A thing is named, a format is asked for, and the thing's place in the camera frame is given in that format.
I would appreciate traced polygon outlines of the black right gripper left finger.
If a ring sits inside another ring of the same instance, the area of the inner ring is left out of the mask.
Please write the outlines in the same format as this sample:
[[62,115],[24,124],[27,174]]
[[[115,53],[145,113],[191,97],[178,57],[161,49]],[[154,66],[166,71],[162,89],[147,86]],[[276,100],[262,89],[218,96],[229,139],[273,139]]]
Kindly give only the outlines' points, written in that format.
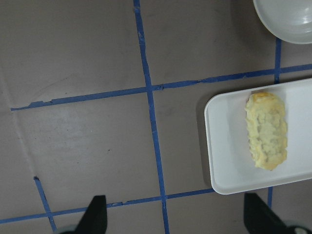
[[105,234],[107,231],[106,196],[96,195],[74,230],[75,234]]

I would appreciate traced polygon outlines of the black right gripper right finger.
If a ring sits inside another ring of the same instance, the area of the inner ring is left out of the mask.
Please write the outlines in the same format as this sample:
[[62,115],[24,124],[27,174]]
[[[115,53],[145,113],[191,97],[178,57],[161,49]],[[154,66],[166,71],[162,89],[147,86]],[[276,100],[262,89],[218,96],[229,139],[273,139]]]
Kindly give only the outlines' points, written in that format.
[[256,193],[244,194],[244,225],[250,234],[289,234],[286,224]]

